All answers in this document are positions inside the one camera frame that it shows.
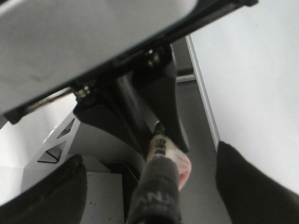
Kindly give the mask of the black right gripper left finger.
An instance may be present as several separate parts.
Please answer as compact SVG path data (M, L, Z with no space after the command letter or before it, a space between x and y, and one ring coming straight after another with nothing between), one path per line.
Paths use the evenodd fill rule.
M40 182L0 207L2 224L79 224L87 195L81 155L74 155Z

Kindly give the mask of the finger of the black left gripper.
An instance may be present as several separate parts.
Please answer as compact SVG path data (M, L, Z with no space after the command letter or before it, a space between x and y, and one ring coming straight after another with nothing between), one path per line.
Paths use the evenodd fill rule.
M120 139L146 157L146 122L133 91L103 89L77 99L74 115Z
M132 83L162 123L169 138L187 153L189 144L178 113L176 78L172 47L164 45L153 49L153 55L147 55L133 71Z

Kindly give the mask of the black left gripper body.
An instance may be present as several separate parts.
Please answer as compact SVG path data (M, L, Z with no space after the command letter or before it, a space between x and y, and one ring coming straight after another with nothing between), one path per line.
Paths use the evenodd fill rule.
M120 76L147 50L172 43L255 0L6 0L3 116L12 124L67 87Z

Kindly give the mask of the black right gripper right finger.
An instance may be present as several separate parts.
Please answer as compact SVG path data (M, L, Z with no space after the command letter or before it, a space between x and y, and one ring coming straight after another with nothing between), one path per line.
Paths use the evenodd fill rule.
M297 224L299 196L220 141L216 186L234 224Z

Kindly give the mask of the white robot base bracket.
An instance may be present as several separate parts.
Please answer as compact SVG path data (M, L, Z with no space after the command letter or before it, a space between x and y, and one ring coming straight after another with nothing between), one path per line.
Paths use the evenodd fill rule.
M49 121L29 116L0 130L0 202L5 204L41 181L65 160L79 128L73 114ZM84 224L124 223L122 177L98 159L84 156L87 199Z

